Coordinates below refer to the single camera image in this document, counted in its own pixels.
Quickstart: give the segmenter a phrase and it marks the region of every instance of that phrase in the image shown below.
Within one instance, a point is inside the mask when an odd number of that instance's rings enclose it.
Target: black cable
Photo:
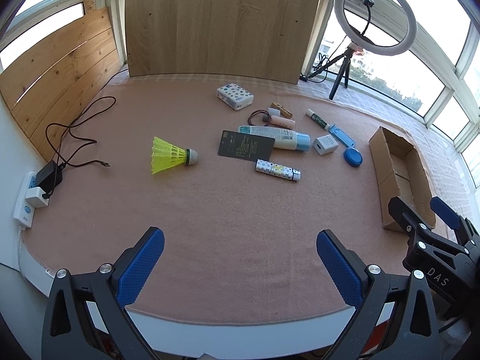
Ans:
[[[90,109],[90,107],[92,105],[94,105],[96,102],[102,100],[102,99],[113,99],[113,103],[111,105],[109,105],[107,108],[101,110],[101,111],[98,111],[96,112],[95,114],[87,117],[87,119],[81,121],[80,123],[77,123],[75,124],[75,122],[80,119],[83,115],[85,115],[85,113]],[[75,167],[75,168],[80,168],[80,167],[84,167],[85,165],[88,165],[88,164],[93,164],[93,163],[99,163],[99,164],[102,164],[104,167],[109,167],[110,165],[107,163],[107,162],[103,162],[103,161],[100,161],[100,160],[92,160],[92,161],[87,161],[87,162],[84,162],[84,163],[80,163],[80,164],[74,164],[74,163],[70,163],[70,160],[73,158],[73,156],[75,156],[75,154],[77,154],[78,150],[82,149],[83,147],[85,146],[88,146],[88,145],[92,145],[94,143],[97,143],[97,141],[95,139],[90,139],[90,138],[83,138],[83,137],[77,137],[76,135],[73,135],[73,133],[71,132],[71,129],[72,128],[75,128],[75,127],[78,127],[78,126],[81,126],[83,125],[83,123],[87,122],[88,120],[90,120],[92,117],[95,117],[97,115],[100,115],[106,111],[108,111],[109,109],[111,109],[111,107],[113,107],[115,105],[115,103],[117,102],[117,99],[114,97],[114,96],[102,96],[102,97],[99,97],[98,99],[96,99],[94,102],[92,102],[84,111],[82,111],[80,113],[80,115],[78,115],[78,117],[76,117],[74,119],[74,121],[72,123],[70,123],[69,125],[65,125],[65,124],[61,124],[61,123],[50,123],[48,126],[46,126],[45,128],[45,135],[46,135],[46,140],[47,142],[49,143],[49,145],[52,147],[52,149],[54,150],[55,154],[57,155],[57,159],[61,158],[63,163],[61,165],[59,165],[61,167],[61,169],[63,169],[66,165],[69,165],[71,167]],[[59,127],[64,127],[66,128],[66,130],[63,132],[62,134],[62,137],[61,137],[61,141],[60,141],[60,145],[59,147],[61,146],[62,144],[62,141],[63,139],[65,138],[64,137],[64,133],[68,132],[73,138],[75,139],[78,139],[78,140],[85,140],[87,141],[87,143],[84,143],[82,146],[78,147],[77,150],[74,151],[74,153],[68,158],[68,160],[66,160],[61,154],[60,154],[60,151],[59,149],[55,149],[55,147],[53,146],[52,142],[50,141],[49,139],[49,136],[47,134],[48,132],[48,129],[49,127],[51,126],[59,126]]]
[[[333,51],[333,53],[330,54],[330,57],[328,57],[329,59],[330,59],[331,57],[333,57],[333,54],[335,54],[335,53],[337,52],[338,48],[340,47],[340,45],[342,45],[343,41],[344,41],[346,38],[347,38],[347,36],[345,35],[345,36],[343,37],[342,41],[341,41],[341,42],[339,43],[339,45],[337,46],[337,48],[335,49],[335,51]]]
[[[111,81],[112,78],[114,78],[114,77],[117,76],[118,74],[123,73],[124,71],[127,71],[127,70],[128,70],[128,68],[123,69],[123,70],[115,73],[113,76],[111,76],[111,77],[109,78],[109,80],[105,83],[105,85],[102,86],[102,88],[100,89],[100,91],[102,91],[102,89],[105,88],[105,86],[108,85],[108,83]],[[102,110],[102,111],[99,111],[99,112],[93,114],[92,116],[88,117],[88,118],[85,119],[84,121],[82,121],[82,122],[80,122],[80,123],[78,123],[78,124],[75,125],[75,122],[78,121],[78,119],[80,119],[83,115],[85,115],[85,113],[90,109],[90,107],[91,107],[93,104],[95,104],[95,103],[96,103],[97,101],[99,101],[99,100],[106,99],[106,98],[111,98],[111,99],[113,99],[113,103],[112,103],[110,106],[108,106],[106,109],[104,109],[104,110]],[[70,165],[71,167],[83,167],[83,166],[85,166],[85,165],[92,164],[92,163],[99,163],[99,164],[101,164],[101,165],[104,166],[104,167],[109,167],[109,166],[110,166],[107,162],[103,162],[103,161],[100,161],[100,160],[88,161],[88,162],[81,163],[81,164],[71,164],[71,163],[70,163],[70,160],[73,158],[73,156],[74,156],[75,154],[77,154],[78,150],[82,149],[82,148],[85,147],[85,146],[88,146],[88,145],[92,145],[92,144],[94,144],[94,143],[97,143],[97,141],[96,141],[95,139],[82,138],[82,137],[77,137],[77,136],[73,135],[73,134],[71,133],[71,129],[82,125],[82,124],[85,123],[86,121],[90,120],[92,117],[95,117],[95,116],[97,116],[97,115],[99,115],[99,114],[104,113],[105,111],[108,111],[111,107],[113,107],[113,105],[115,105],[116,102],[117,102],[117,99],[116,99],[115,97],[113,97],[113,96],[103,96],[103,97],[100,97],[100,98],[96,99],[93,103],[91,103],[85,110],[83,110],[82,112],[80,112],[80,114],[79,114],[68,126],[67,126],[67,125],[62,125],[62,124],[60,124],[60,123],[50,123],[48,126],[46,126],[46,128],[45,128],[46,140],[47,140],[47,142],[49,143],[49,145],[52,147],[52,149],[54,150],[55,154],[57,155],[57,161],[56,161],[56,163],[57,163],[57,166],[58,166],[59,169],[62,170],[62,169],[64,169],[67,165]],[[47,133],[50,126],[60,126],[60,127],[64,127],[64,128],[65,128],[65,130],[63,131],[63,133],[62,133],[62,135],[61,135],[61,137],[60,137],[60,143],[58,144],[57,149],[55,149],[55,147],[53,146],[52,142],[50,142],[50,139],[49,139],[49,136],[48,136],[48,133]],[[85,143],[85,144],[83,144],[82,146],[80,146],[79,148],[77,148],[77,150],[74,151],[74,153],[69,157],[68,160],[65,160],[65,159],[61,156],[61,154],[60,154],[60,151],[61,151],[61,149],[62,149],[62,142],[63,142],[63,140],[64,140],[65,137],[66,137],[66,133],[69,133],[69,134],[70,134],[73,138],[75,138],[75,139],[88,141],[87,143]],[[63,160],[63,163],[60,164],[60,165],[58,165],[58,163],[59,163],[59,161],[60,161],[60,158]],[[50,193],[44,193],[44,194],[42,195],[42,197],[43,197],[44,199],[49,199],[49,198],[53,195],[53,192],[54,192],[55,187],[56,187],[56,184],[57,184],[57,172],[58,172],[57,169],[55,169],[55,175],[54,175],[54,178],[53,178],[53,188],[52,188],[52,190],[50,191]]]
[[[460,321],[463,318],[463,314],[460,314],[457,318],[455,318],[452,322],[447,323],[445,326],[442,326],[440,329],[438,329],[438,332],[445,332],[445,330],[450,329],[453,325],[455,325],[458,321]]]
[[[320,60],[318,61],[317,66],[313,66],[313,72],[316,72],[323,65],[326,65],[330,62],[330,57],[328,57],[327,55],[323,55],[320,52],[318,53],[318,57],[319,57]],[[308,81],[310,81],[311,83],[315,83],[315,84],[321,84],[327,79],[327,75],[328,75],[328,68],[325,69],[325,77],[323,77],[323,79],[321,81],[314,81],[312,79],[308,79]]]
[[[367,4],[367,9],[368,9],[368,20],[367,20],[367,25],[365,26],[365,30],[363,30],[363,32],[361,33],[362,36],[365,35],[365,33],[367,32],[367,28],[370,25],[370,21],[371,21],[371,10],[368,4]]]

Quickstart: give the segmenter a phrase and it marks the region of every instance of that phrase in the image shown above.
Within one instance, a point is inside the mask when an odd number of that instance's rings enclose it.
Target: patterned cylinder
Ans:
[[[300,171],[295,168],[278,165],[265,160],[257,160],[255,170],[268,175],[281,177],[282,179],[298,181],[300,180]]]

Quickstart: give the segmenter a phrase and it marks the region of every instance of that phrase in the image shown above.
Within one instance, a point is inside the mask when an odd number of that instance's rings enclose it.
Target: blue cap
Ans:
[[[343,152],[343,158],[345,158],[345,161],[349,165],[355,168],[359,167],[363,162],[362,155],[357,149],[354,149],[353,147],[348,147],[347,149],[345,149],[345,151]]]
[[[302,152],[310,150],[310,136],[297,132],[297,147],[295,150],[301,150]]]

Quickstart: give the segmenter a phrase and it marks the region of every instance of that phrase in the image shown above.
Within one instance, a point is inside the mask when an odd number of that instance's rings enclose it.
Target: blue round container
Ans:
[[[353,147],[349,147],[343,152],[343,158],[349,165],[355,168],[358,168],[363,162],[362,155]]]

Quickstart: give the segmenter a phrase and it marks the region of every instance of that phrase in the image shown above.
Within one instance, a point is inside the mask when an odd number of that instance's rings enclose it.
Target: tripod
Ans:
[[[335,63],[337,63],[340,59],[343,58],[342,66],[340,66],[340,70],[338,71],[337,78],[335,79],[332,90],[330,91],[330,95],[328,96],[330,100],[333,100],[333,97],[337,92],[338,86],[340,85],[340,81],[342,81],[343,76],[345,76],[345,88],[349,87],[350,60],[352,59],[354,52],[355,50],[350,46],[348,46],[343,54],[336,56],[329,63],[322,66],[318,70],[314,71],[309,76],[300,76],[300,79],[306,82],[309,79],[315,77],[316,75],[322,73],[323,71],[326,71],[330,66],[333,66]]]

